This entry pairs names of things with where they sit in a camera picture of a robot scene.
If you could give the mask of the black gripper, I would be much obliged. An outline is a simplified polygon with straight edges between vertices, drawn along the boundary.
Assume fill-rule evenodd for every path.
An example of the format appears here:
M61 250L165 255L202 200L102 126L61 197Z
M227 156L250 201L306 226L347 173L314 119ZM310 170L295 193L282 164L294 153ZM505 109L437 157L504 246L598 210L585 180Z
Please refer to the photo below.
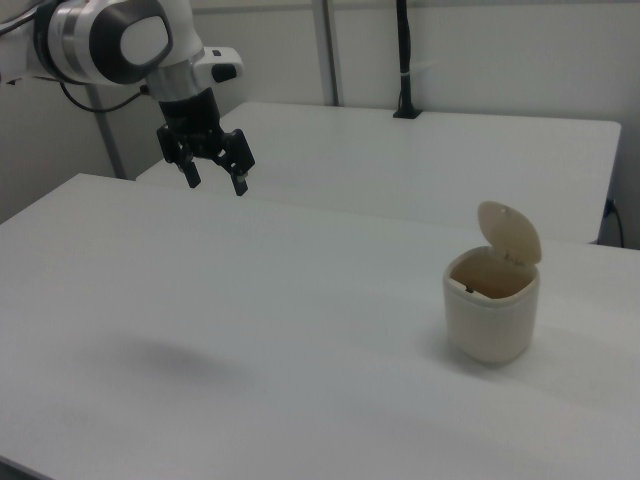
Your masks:
M165 124L156 134L164 160L174 164L191 189L201 183L194 157L216 159L229 175L237 196L248 191L246 177L255 159L240 129L225 133L211 89L179 101L159 103Z

